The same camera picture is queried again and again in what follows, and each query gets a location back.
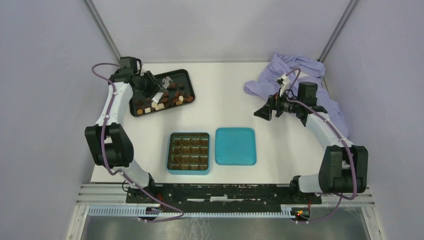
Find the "steel tongs white handle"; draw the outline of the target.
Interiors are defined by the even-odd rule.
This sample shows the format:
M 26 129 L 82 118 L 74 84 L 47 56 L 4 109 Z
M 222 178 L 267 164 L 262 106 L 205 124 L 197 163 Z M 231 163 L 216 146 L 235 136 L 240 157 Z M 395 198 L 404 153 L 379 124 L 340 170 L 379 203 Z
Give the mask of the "steel tongs white handle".
M 157 93 L 151 98 L 152 102 L 159 103 L 163 95 L 169 92 L 168 87 L 171 86 L 173 83 L 174 83 L 173 80 L 169 76 L 166 76 L 165 78 L 163 78 L 162 85 L 160 85 Z

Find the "teal chocolate box with dividers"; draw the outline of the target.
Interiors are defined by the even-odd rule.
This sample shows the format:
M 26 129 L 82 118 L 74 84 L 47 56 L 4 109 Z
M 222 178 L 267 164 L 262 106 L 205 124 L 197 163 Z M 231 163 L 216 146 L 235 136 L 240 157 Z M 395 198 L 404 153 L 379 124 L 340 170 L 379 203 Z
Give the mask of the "teal chocolate box with dividers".
M 208 175 L 210 172 L 209 133 L 173 132 L 169 137 L 166 169 L 172 175 Z

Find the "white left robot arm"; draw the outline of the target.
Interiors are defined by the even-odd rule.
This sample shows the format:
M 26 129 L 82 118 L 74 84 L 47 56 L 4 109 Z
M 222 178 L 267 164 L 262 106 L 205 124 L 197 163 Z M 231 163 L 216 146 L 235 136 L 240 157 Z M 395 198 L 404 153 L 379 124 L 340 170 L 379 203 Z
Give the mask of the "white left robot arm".
M 136 57 L 121 57 L 116 67 L 109 78 L 102 77 L 108 82 L 108 96 L 99 119 L 85 128 L 84 135 L 94 163 L 111 176 L 120 175 L 130 188 L 138 189 L 140 200 L 151 204 L 157 198 L 154 179 L 134 159 L 134 146 L 123 122 L 135 92 L 156 103 L 172 82 L 161 83 Z

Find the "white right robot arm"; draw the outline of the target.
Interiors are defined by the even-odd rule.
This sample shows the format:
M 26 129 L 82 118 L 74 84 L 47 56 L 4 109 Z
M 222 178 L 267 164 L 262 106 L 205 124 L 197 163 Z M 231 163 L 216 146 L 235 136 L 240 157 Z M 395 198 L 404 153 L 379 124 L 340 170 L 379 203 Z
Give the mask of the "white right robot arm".
M 297 96 L 290 97 L 289 89 L 281 88 L 268 97 L 254 116 L 270 121 L 283 113 L 294 114 L 317 139 L 324 150 L 318 173 L 295 176 L 290 182 L 289 199 L 302 204 L 309 193 L 335 194 L 344 199 L 355 198 L 367 188 L 368 150 L 349 141 L 332 123 L 327 110 L 318 105 L 318 86 L 301 82 Z

